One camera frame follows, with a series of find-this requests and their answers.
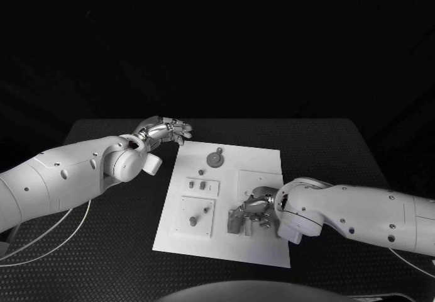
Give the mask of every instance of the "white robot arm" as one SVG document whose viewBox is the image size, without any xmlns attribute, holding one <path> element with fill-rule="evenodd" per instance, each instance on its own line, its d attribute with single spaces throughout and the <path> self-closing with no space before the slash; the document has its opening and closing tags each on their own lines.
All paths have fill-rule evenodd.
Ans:
<svg viewBox="0 0 435 302">
<path fill-rule="evenodd" d="M 325 223 L 348 239 L 435 256 L 435 204 L 429 199 L 298 178 L 279 190 L 256 188 L 230 218 L 255 213 L 261 226 L 269 227 L 271 208 L 279 219 L 278 235 L 295 244 L 302 235 L 320 236 Z"/>
<path fill-rule="evenodd" d="M 65 211 L 99 196 L 144 170 L 154 175 L 161 160 L 148 152 L 160 142 L 190 138 L 189 124 L 154 116 L 132 135 L 105 137 L 40 152 L 0 174 L 0 232 L 19 223 Z"/>
</svg>

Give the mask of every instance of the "white cable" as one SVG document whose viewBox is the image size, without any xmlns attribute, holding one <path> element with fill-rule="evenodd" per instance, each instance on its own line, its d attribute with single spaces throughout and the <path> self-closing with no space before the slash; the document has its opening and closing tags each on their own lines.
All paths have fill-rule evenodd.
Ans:
<svg viewBox="0 0 435 302">
<path fill-rule="evenodd" d="M 13 263 L 13 264 L 1 264 L 0 267 L 9 267 L 9 266 L 20 266 L 21 264 L 30 263 L 33 261 L 36 261 L 37 259 L 43 258 L 45 256 L 50 255 L 68 242 L 68 240 L 72 238 L 72 236 L 75 235 L 76 231 L 79 230 L 85 219 L 86 219 L 86 215 L 89 212 L 89 207 L 91 207 L 91 201 L 88 202 L 88 208 L 86 208 L 86 213 L 83 215 L 82 221 L 79 222 L 79 226 L 76 227 L 75 231 L 72 232 L 70 236 L 66 238 L 66 240 L 59 244 L 59 246 L 56 246 L 56 248 L 53 248 L 49 253 L 43 254 L 42 256 L 36 257 L 34 259 L 24 261 L 24 262 L 19 262 L 19 263 Z"/>
<path fill-rule="evenodd" d="M 63 215 L 63 217 L 60 218 L 60 220 L 57 221 L 57 223 L 47 229 L 47 231 L 32 242 L 29 242 L 24 246 L 21 246 L 10 254 L 7 254 L 3 257 L 0 257 L 0 261 L 4 260 L 6 258 L 9 258 L 11 255 L 14 255 L 17 252 L 20 252 L 27 247 L 30 247 L 52 232 L 52 230 L 55 229 L 55 227 L 60 224 L 60 222 L 63 221 L 63 219 L 69 215 L 70 211 L 72 211 L 72 209 L 66 212 L 66 214 Z"/>
<path fill-rule="evenodd" d="M 429 274 L 428 272 L 425 272 L 420 268 L 418 268 L 407 260 L 403 259 L 403 257 L 392 250 L 392 253 L 416 269 L 419 270 L 422 273 L 425 273 L 428 276 L 431 276 L 432 278 L 435 278 L 435 276 L 432 274 Z"/>
</svg>

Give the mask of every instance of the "black background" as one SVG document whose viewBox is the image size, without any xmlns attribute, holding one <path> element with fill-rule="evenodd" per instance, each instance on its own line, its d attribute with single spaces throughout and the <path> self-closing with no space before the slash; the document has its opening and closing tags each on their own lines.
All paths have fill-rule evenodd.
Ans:
<svg viewBox="0 0 435 302">
<path fill-rule="evenodd" d="M 4 8 L 0 169 L 81 118 L 337 117 L 392 187 L 433 196 L 433 25 L 400 1 Z"/>
</svg>

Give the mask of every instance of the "white board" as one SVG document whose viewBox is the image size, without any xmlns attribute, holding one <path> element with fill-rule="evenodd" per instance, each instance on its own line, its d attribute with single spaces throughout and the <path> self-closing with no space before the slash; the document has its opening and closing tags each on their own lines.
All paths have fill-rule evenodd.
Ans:
<svg viewBox="0 0 435 302">
<path fill-rule="evenodd" d="M 206 164 L 206 156 L 223 149 L 223 165 L 212 168 Z M 250 226 L 252 234 L 245 236 L 242 230 L 239 235 L 227 234 L 226 223 L 229 211 L 235 210 L 248 196 L 240 194 L 258 186 L 282 187 L 282 171 L 279 151 L 271 149 L 217 145 L 213 143 L 184 142 L 178 149 L 174 163 L 170 188 L 167 190 L 166 205 L 160 217 L 160 224 L 154 240 L 153 250 L 184 255 L 196 255 L 209 258 L 235 260 L 268 266 L 289 267 L 288 242 L 275 235 L 275 226 L 263 230 L 256 223 Z M 194 180 L 193 190 L 189 190 L 189 181 Z M 197 181 L 210 184 L 209 192 L 197 189 Z M 213 184 L 219 182 L 214 193 Z M 186 202 L 193 201 L 189 213 L 181 212 Z M 213 212 L 203 213 L 203 201 L 210 204 Z M 194 216 L 197 224 L 190 226 L 189 217 Z M 212 217 L 212 232 L 203 234 L 209 229 L 207 219 Z M 184 234 L 176 231 L 183 224 Z M 197 234 L 189 234 L 189 228 L 199 228 Z"/>
</svg>

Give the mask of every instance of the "table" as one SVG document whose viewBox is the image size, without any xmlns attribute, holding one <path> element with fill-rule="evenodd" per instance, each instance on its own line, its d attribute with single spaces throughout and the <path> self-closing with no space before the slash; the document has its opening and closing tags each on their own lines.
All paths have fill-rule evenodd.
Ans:
<svg viewBox="0 0 435 302">
<path fill-rule="evenodd" d="M 312 177 L 331 184 L 387 189 L 359 130 L 346 119 L 184 119 L 193 140 L 281 150 L 284 181 Z M 65 144 L 131 133 L 140 120 L 79 120 Z M 0 268 L 0 300 L 153 301 L 200 284 L 227 280 L 292 282 L 348 296 L 402 293 L 432 301 L 435 280 L 410 268 L 392 252 L 344 239 L 328 226 L 320 237 L 289 243 L 291 269 L 151 251 L 177 156 L 166 143 L 155 176 L 141 172 L 108 189 L 91 205 L 88 219 L 68 244 L 45 259 Z M 29 260 L 47 252 L 76 228 L 86 205 L 72 211 L 40 242 L 4 261 Z M 32 241 L 62 213 L 37 218 L 19 229 L 11 249 Z M 400 255 L 432 274 L 431 257 Z"/>
</svg>

